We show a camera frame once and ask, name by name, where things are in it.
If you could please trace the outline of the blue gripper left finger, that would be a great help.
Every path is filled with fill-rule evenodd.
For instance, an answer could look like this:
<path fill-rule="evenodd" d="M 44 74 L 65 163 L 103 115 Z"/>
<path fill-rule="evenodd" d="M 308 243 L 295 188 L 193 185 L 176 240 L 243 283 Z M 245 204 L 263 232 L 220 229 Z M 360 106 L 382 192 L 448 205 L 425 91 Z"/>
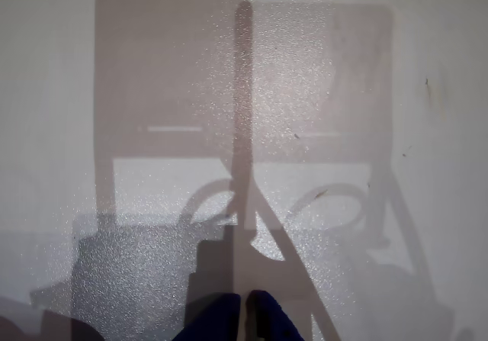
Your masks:
<path fill-rule="evenodd" d="M 236 340 L 241 297 L 235 293 L 213 293 L 188 304 L 183 340 Z"/>

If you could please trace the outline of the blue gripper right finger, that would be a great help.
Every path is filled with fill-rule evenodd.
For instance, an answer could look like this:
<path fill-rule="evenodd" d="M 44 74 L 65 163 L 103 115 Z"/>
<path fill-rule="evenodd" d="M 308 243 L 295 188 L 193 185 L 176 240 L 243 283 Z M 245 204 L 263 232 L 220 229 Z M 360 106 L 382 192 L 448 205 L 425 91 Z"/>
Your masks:
<path fill-rule="evenodd" d="M 250 292 L 246 313 L 246 340 L 304 341 L 280 304 L 267 291 Z"/>

